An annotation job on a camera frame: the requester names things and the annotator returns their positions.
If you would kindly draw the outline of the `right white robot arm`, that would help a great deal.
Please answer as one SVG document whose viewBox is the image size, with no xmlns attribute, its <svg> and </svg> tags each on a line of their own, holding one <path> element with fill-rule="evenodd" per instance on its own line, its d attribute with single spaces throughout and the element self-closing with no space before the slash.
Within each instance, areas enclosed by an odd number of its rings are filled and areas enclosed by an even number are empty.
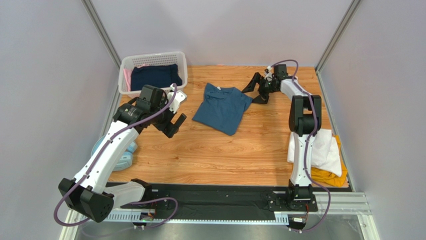
<svg viewBox="0 0 426 240">
<path fill-rule="evenodd" d="M 286 64 L 268 66 L 264 75 L 256 72 L 243 93 L 253 92 L 258 96 L 254 104 L 267 104 L 271 93 L 281 92 L 290 100 L 288 126 L 294 140 L 293 169 L 283 197 L 274 203 L 288 211 L 304 211 L 314 203 L 311 162 L 313 145 L 322 124 L 322 98 L 305 90 L 296 79 L 289 75 Z"/>
</svg>

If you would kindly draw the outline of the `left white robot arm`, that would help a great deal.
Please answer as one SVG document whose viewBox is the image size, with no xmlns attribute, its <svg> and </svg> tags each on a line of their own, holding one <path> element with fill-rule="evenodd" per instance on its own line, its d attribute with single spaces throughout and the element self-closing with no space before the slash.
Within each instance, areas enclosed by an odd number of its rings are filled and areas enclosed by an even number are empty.
<svg viewBox="0 0 426 240">
<path fill-rule="evenodd" d="M 112 210 L 125 205 L 150 205 L 155 203 L 152 186 L 140 179 L 107 186 L 114 168 L 130 145 L 149 126 L 154 126 L 166 137 L 172 138 L 186 115 L 172 122 L 187 95 L 172 84 L 168 92 L 152 85 L 144 85 L 138 97 L 122 104 L 113 116 L 108 132 L 84 167 L 72 179 L 63 178 L 58 185 L 62 195 L 54 210 L 55 221 L 64 226 L 75 226 L 58 218 L 62 203 L 86 221 L 100 223 Z"/>
</svg>

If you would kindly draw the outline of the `teal blue t shirt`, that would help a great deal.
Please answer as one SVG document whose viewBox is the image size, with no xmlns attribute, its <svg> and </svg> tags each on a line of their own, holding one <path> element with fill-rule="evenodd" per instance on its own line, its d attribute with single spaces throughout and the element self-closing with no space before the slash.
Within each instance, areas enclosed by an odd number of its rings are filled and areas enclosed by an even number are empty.
<svg viewBox="0 0 426 240">
<path fill-rule="evenodd" d="M 235 87 L 218 87 L 207 83 L 203 101 L 192 120 L 232 136 L 252 101 L 252 97 Z"/>
</svg>

